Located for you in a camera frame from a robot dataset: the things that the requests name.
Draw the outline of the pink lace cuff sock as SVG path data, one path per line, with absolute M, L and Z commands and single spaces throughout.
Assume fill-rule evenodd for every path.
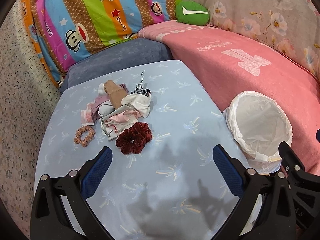
M 95 113 L 91 109 L 80 111 L 80 122 L 82 126 L 93 126 L 95 123 Z

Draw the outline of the mauve and white sock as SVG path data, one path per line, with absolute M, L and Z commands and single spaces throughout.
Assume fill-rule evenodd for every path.
M 104 83 L 101 83 L 98 87 L 98 96 L 87 104 L 86 109 L 91 109 L 95 115 L 95 121 L 103 116 L 109 115 L 115 109 L 110 102 L 108 94 L 104 90 Z

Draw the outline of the colourful monkey pattern quilt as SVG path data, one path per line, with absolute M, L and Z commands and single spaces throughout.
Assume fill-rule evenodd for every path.
M 175 19 L 181 0 L 20 0 L 25 27 L 56 87 L 69 68 L 136 37 L 144 27 Z

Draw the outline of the white lined trash bin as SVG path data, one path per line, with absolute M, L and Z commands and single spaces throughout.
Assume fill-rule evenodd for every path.
M 292 144 L 293 130 L 276 100 L 258 92 L 244 91 L 231 101 L 223 115 L 250 167 L 259 174 L 280 169 L 278 147 L 281 142 Z

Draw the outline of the pink bow blanket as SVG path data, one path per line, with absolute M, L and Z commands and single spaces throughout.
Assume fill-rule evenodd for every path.
M 293 128 L 292 149 L 307 172 L 319 174 L 319 84 L 312 74 L 260 42 L 211 25 L 167 21 L 138 35 L 167 45 L 221 110 L 243 91 L 276 100 Z

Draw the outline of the pink trimmed grey sock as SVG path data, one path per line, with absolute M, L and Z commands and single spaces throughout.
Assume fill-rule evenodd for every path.
M 102 133 L 108 141 L 116 139 L 125 129 L 129 129 L 142 115 L 135 108 L 121 106 L 111 114 L 100 119 Z

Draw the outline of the green check mark cushion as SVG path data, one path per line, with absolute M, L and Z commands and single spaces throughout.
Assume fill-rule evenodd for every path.
M 203 26 L 209 22 L 208 10 L 194 1 L 180 1 L 175 8 L 177 21 L 180 23 Z

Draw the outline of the tan brown sock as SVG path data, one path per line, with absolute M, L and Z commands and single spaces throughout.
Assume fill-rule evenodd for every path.
M 125 84 L 117 85 L 112 80 L 108 80 L 104 83 L 104 90 L 108 94 L 114 109 L 121 107 L 121 101 L 128 95 Z

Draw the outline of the blue-grey velvet pillow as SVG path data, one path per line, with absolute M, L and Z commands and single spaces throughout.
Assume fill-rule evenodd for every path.
M 173 59 L 168 46 L 146 38 L 129 40 L 104 49 L 72 65 L 60 93 L 91 79 L 147 63 Z

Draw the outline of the light blue palm cloth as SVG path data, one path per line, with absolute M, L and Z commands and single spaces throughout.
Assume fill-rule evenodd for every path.
M 86 147 L 74 143 L 81 110 L 107 80 L 128 90 L 143 81 L 151 90 L 144 122 L 152 139 L 140 154 L 122 154 L 99 122 Z M 65 176 L 108 146 L 112 164 L 88 203 L 115 239 L 211 239 L 238 201 L 214 164 L 218 144 L 248 166 L 221 111 L 183 62 L 145 64 L 63 92 L 41 144 L 35 181 L 43 174 Z

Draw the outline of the dark red velvet scrunchie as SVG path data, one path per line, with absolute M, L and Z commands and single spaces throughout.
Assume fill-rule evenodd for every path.
M 125 129 L 116 139 L 116 146 L 124 155 L 140 154 L 145 145 L 152 139 L 152 133 L 145 122 L 136 122 Z

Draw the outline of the grey floral bed sheet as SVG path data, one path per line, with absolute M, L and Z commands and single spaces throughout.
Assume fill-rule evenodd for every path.
M 319 12 L 311 0 L 191 0 L 210 24 L 264 43 L 319 77 Z

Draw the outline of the pink patterned scrunchie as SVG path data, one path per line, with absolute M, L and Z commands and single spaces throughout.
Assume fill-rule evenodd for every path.
M 82 147 L 87 147 L 95 136 L 95 130 L 91 126 L 81 126 L 76 130 L 73 139 L 75 144 L 80 144 Z

